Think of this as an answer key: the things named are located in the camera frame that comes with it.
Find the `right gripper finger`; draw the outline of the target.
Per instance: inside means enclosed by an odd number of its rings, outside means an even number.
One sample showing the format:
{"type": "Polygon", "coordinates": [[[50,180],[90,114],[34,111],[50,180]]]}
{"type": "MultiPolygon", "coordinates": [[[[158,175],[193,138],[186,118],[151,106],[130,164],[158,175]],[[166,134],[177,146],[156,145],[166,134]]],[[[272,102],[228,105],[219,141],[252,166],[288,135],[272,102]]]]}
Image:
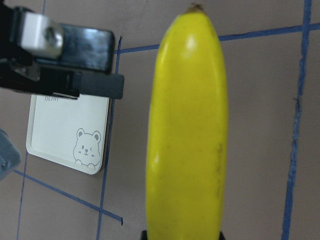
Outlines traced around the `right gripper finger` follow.
{"type": "MultiPolygon", "coordinates": [[[[143,230],[140,235],[140,240],[148,240],[148,231],[143,230]]],[[[219,233],[219,240],[225,240],[225,236],[222,231],[219,233]]]]}

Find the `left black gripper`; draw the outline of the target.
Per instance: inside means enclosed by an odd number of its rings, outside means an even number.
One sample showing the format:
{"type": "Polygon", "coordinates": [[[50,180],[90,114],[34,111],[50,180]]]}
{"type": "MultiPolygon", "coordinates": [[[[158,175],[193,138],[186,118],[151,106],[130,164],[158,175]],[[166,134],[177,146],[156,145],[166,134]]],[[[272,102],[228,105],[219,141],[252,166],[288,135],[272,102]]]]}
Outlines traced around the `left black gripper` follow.
{"type": "Polygon", "coordinates": [[[25,7],[0,4],[0,86],[78,99],[121,99],[125,77],[112,73],[109,30],[57,23],[25,7]]]}

